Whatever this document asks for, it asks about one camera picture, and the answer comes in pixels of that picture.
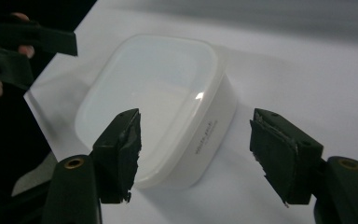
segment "white backdrop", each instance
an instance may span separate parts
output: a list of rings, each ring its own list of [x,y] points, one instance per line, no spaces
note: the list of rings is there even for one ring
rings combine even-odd
[[[284,207],[249,151],[249,120],[259,107],[324,145],[324,159],[358,160],[358,1],[301,2],[99,0],[76,29],[79,56],[57,55],[25,94],[59,161],[89,154],[75,135],[76,111],[115,48],[132,35],[228,48],[226,73],[239,98],[196,185],[133,189],[130,203],[103,206],[103,223],[314,223],[314,199]]]

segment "container lid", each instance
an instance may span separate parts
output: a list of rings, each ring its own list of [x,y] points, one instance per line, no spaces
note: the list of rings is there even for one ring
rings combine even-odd
[[[139,108],[142,150],[134,186],[161,182],[197,130],[223,77],[214,47],[191,39],[136,35],[117,48],[76,114],[90,149],[119,113]]]

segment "white table surface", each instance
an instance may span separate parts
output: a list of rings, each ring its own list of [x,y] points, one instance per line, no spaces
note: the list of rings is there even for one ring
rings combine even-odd
[[[76,137],[76,111],[115,48],[132,35],[228,48],[226,72],[239,100],[196,185],[133,189],[130,203],[103,205],[103,223],[314,223],[314,198],[286,208],[249,151],[249,120],[259,107],[319,141],[324,159],[358,160],[358,2],[302,3],[97,2],[76,29],[79,56],[57,55],[24,96],[59,161],[90,153]]]

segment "white plastic container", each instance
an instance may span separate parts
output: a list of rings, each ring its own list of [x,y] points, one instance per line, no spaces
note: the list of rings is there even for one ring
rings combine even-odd
[[[134,187],[188,187],[207,168],[235,112],[224,69],[224,58],[208,43],[133,36],[90,88],[76,134],[91,150],[117,114],[139,108],[143,147]]]

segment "plastic food container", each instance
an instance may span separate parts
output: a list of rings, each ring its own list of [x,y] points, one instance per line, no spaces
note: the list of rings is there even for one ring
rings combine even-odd
[[[76,114],[76,134],[91,150],[117,114],[139,108],[143,147],[134,187],[189,187],[207,168],[236,109],[224,69],[224,57],[208,43],[133,36],[92,84]]]

